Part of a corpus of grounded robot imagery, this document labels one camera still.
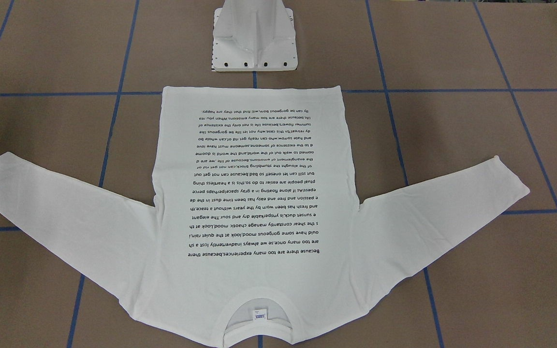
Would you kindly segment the white long-sleeve printed shirt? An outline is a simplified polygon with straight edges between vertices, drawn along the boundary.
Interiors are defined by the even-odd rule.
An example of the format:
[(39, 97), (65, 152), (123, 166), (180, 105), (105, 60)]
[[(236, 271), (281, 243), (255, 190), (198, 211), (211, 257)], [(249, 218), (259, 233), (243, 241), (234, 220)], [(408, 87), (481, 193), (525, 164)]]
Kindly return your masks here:
[(228, 348), (366, 315), (529, 194), (499, 157), (360, 203), (339, 87), (166, 87), (153, 206), (0, 156), (0, 213), (135, 320)]

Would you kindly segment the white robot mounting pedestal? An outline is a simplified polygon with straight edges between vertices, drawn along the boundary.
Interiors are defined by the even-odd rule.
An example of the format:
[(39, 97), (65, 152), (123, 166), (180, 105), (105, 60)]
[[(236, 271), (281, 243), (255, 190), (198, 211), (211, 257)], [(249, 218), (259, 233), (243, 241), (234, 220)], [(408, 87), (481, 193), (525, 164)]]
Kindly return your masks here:
[(281, 0), (226, 0), (214, 11), (212, 70), (293, 71), (293, 11)]

